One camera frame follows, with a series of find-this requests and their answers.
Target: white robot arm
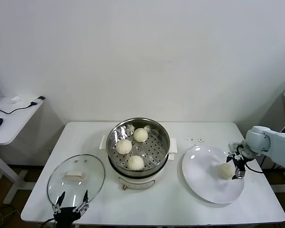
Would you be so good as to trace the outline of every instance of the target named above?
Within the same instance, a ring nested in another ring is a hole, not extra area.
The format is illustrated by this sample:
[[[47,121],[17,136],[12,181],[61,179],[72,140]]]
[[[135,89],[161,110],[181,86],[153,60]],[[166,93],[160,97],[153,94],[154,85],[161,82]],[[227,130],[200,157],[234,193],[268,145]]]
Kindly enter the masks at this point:
[[[246,144],[255,153],[264,154],[285,167],[285,133],[254,126],[246,134]]]
[[[268,127],[254,126],[247,132],[246,140],[242,143],[231,143],[229,147],[231,153],[227,157],[227,162],[233,160],[236,167],[233,179],[243,178],[246,163],[261,154],[285,167],[285,133],[272,131]]]

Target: perforated steamer tray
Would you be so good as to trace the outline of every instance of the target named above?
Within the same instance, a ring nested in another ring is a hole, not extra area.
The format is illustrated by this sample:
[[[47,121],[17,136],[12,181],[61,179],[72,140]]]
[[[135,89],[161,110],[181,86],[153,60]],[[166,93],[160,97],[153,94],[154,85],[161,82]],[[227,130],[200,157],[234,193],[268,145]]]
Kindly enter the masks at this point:
[[[135,141],[133,134],[137,128],[147,130],[148,139],[145,142]],[[132,150],[126,155],[121,155],[116,150],[116,144],[123,139],[130,140],[132,143]],[[145,176],[156,172],[165,164],[168,158],[170,139],[167,131],[158,122],[145,118],[134,118],[118,124],[111,131],[106,148],[111,164],[119,171],[130,176]],[[127,162],[133,155],[143,158],[144,169],[142,171],[133,171],[127,167]]]

